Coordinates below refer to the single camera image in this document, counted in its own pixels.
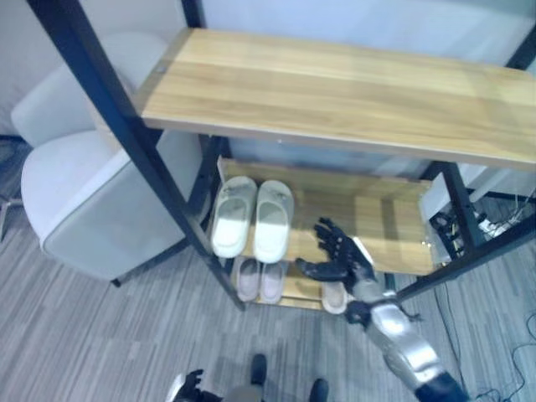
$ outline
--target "chair leg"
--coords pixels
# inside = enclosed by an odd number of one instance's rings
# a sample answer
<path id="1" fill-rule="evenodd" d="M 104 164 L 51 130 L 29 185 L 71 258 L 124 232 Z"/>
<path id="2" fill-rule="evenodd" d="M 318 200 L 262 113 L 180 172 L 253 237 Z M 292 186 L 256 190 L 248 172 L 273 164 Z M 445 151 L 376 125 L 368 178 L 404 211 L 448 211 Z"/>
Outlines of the chair leg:
<path id="1" fill-rule="evenodd" d="M 0 243 L 2 242 L 3 236 L 4 236 L 6 218 L 8 216 L 8 209 L 11 207 L 22 207 L 22 206 L 23 206 L 22 199 L 10 198 L 2 202 L 2 205 L 0 206 Z"/>

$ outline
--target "black shoe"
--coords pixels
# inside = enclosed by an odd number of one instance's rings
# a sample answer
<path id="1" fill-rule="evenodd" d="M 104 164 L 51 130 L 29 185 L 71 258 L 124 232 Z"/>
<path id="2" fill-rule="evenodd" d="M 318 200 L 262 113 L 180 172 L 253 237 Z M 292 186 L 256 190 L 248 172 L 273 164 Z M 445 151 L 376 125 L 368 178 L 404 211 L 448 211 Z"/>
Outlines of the black shoe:
<path id="1" fill-rule="evenodd" d="M 256 354 L 251 362 L 251 383 L 263 387 L 266 381 L 266 356 Z"/>
<path id="2" fill-rule="evenodd" d="M 325 379 L 317 379 L 312 385 L 309 402 L 327 402 L 327 392 L 329 387 Z"/>

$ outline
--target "white slipper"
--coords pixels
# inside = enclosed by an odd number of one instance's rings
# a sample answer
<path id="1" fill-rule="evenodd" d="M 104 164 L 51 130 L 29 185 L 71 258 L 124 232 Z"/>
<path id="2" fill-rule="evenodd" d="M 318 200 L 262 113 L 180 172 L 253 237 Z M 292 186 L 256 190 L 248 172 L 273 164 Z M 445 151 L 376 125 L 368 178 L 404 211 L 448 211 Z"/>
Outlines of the white slipper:
<path id="1" fill-rule="evenodd" d="M 260 277 L 260 299 L 264 303 L 276 304 L 283 294 L 288 263 L 265 264 Z"/>
<path id="2" fill-rule="evenodd" d="M 257 195 L 257 222 L 255 225 L 255 258 L 271 264 L 282 260 L 288 247 L 294 215 L 294 198 L 282 182 L 262 183 Z"/>
<path id="3" fill-rule="evenodd" d="M 247 259 L 240 264 L 236 275 L 236 290 L 243 302 L 252 302 L 259 295 L 260 264 Z"/>
<path id="4" fill-rule="evenodd" d="M 343 314 L 348 304 L 348 293 L 342 282 L 322 283 L 322 306 L 332 314 Z"/>
<path id="5" fill-rule="evenodd" d="M 219 190 L 212 230 L 218 257 L 234 258 L 245 248 L 257 186 L 246 176 L 231 178 Z"/>

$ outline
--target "gray carpet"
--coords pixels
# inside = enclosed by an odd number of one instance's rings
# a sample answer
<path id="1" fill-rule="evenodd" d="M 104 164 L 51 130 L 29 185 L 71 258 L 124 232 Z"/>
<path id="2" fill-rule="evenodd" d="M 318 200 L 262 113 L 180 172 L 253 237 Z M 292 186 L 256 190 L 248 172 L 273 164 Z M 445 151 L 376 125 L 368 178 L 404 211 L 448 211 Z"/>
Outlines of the gray carpet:
<path id="1" fill-rule="evenodd" d="M 1 168 L 0 183 L 14 183 L 13 166 Z M 509 350 L 529 340 L 535 257 L 531 242 L 448 285 L 473 396 L 490 386 L 506 396 L 520 382 Z M 398 287 L 413 280 L 396 279 Z M 445 295 L 442 286 L 448 316 Z M 405 306 L 423 315 L 417 327 L 459 379 L 434 292 Z M 534 349 L 517 356 L 528 383 L 513 401 L 536 400 Z M 244 383 L 258 352 L 268 358 L 266 401 L 306 400 L 319 376 L 329 381 L 330 402 L 414 400 L 361 328 L 340 317 L 260 305 L 238 312 L 191 248 L 116 289 L 44 255 L 24 211 L 10 212 L 0 245 L 1 401 L 163 401 L 175 375 L 195 368 L 206 370 L 207 390 L 224 394 Z"/>

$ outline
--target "robotic arm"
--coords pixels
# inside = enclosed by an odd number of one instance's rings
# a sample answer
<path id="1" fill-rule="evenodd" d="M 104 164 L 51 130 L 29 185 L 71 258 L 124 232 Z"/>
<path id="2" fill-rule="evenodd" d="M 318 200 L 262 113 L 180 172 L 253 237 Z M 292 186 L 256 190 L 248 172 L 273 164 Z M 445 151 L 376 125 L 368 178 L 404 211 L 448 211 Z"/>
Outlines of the robotic arm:
<path id="1" fill-rule="evenodd" d="M 296 260 L 304 275 L 316 281 L 341 281 L 356 299 L 345 316 L 360 323 L 381 349 L 389 369 L 421 402 L 458 402 L 469 398 L 441 365 L 432 346 L 414 329 L 393 292 L 381 289 L 372 258 L 357 239 L 350 239 L 330 219 L 315 225 L 319 247 L 329 262 L 313 264 Z"/>

